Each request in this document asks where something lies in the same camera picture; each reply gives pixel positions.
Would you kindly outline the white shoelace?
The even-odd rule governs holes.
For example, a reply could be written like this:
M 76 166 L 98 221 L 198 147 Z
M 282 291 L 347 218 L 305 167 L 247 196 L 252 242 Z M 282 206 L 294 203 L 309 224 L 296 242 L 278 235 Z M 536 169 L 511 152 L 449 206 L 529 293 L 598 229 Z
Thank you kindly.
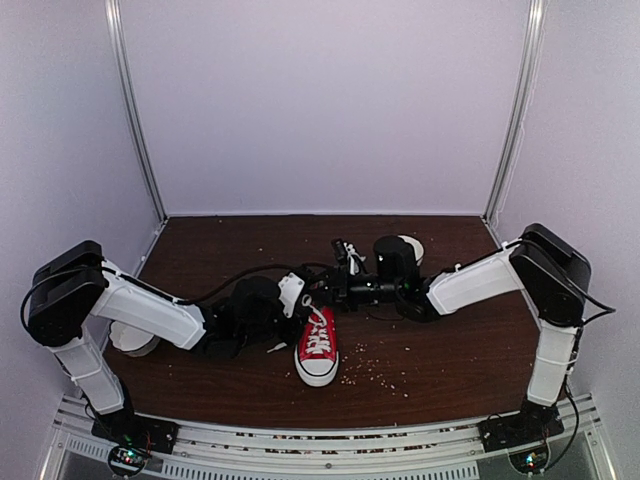
M 318 309 L 309 294 L 302 297 L 301 305 L 310 310 L 310 315 L 297 345 L 299 361 L 335 361 L 338 352 L 333 314 L 327 308 Z

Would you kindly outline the red canvas sneaker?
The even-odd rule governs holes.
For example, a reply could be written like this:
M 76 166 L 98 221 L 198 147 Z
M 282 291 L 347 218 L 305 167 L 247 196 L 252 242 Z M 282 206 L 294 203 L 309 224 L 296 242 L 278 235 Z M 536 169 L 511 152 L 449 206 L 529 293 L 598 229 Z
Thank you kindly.
M 333 311 L 310 306 L 311 313 L 294 352 L 294 365 L 308 386 L 322 388 L 335 378 L 340 355 Z

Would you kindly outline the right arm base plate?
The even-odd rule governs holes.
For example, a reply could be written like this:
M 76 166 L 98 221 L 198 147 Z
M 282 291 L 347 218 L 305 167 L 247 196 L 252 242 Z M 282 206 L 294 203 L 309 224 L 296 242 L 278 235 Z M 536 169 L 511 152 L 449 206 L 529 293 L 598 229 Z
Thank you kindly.
M 562 420 L 553 417 L 544 423 L 540 419 L 526 417 L 521 413 L 495 416 L 477 425 L 485 452 L 513 449 L 522 445 L 541 442 L 545 438 L 565 431 Z

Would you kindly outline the white scalloped bowl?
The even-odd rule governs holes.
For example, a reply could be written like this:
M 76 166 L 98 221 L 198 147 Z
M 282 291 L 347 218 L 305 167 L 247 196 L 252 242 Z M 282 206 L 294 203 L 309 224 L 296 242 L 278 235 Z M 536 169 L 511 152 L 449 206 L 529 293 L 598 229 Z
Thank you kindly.
M 133 358 L 150 354 L 160 342 L 153 334 L 117 321 L 110 325 L 109 339 L 116 350 Z

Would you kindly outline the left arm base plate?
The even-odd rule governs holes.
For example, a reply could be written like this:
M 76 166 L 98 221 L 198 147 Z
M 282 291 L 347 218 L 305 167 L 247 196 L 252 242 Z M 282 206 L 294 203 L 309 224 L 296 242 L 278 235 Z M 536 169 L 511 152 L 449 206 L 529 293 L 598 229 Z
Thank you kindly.
M 151 453 L 171 454 L 178 436 L 179 425 L 172 421 L 138 417 L 132 426 L 117 432 L 115 427 L 105 430 L 95 420 L 91 434 L 120 445 Z

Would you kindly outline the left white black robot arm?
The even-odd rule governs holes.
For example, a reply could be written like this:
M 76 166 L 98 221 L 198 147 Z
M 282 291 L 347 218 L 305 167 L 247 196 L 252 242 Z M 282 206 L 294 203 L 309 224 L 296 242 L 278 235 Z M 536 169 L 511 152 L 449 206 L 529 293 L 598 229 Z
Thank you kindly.
M 102 317 L 206 358 L 233 358 L 250 345 L 295 342 L 295 312 L 304 280 L 288 271 L 280 281 L 255 267 L 231 279 L 230 296 L 187 300 L 123 272 L 86 240 L 40 267 L 23 297 L 20 320 L 48 348 L 82 391 L 106 429 L 123 444 L 137 442 L 144 424 L 132 412 L 123 382 L 110 370 L 85 321 Z

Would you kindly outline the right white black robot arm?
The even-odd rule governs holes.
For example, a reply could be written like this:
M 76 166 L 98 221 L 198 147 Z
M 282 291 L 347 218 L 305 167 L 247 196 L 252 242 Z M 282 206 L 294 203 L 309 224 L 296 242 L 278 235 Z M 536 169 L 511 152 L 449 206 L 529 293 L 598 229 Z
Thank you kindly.
M 314 240 L 319 261 L 329 241 L 348 238 L 371 251 L 375 238 L 416 230 L 427 244 L 424 271 L 471 261 L 493 248 L 472 217 L 328 217 Z M 532 373 L 538 327 L 523 294 L 505 293 L 427 323 L 376 320 L 362 308 L 337 313 L 345 365 L 314 390 L 314 428 L 448 422 L 519 408 Z M 306 407 L 312 393 L 305 393 Z

